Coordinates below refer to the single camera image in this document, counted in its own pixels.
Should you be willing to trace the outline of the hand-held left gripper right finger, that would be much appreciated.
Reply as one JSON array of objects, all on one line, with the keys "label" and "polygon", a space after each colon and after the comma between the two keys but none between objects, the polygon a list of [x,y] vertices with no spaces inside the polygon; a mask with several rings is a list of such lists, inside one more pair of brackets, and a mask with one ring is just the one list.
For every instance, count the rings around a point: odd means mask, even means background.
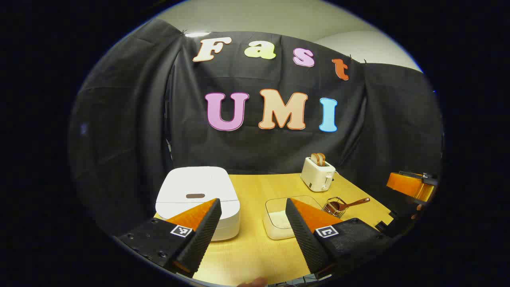
[{"label": "hand-held left gripper right finger", "polygon": [[392,238],[359,218],[340,220],[294,198],[286,200],[285,213],[308,269],[317,279],[344,276],[393,244]]}]

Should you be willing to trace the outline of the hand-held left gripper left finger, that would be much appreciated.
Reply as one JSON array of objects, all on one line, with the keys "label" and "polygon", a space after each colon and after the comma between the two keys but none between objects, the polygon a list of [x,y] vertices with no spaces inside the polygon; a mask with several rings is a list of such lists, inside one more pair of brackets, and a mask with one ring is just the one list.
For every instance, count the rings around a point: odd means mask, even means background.
[{"label": "hand-held left gripper left finger", "polygon": [[146,220],[118,239],[169,272],[191,277],[199,269],[221,215],[221,201],[214,198],[167,220]]}]

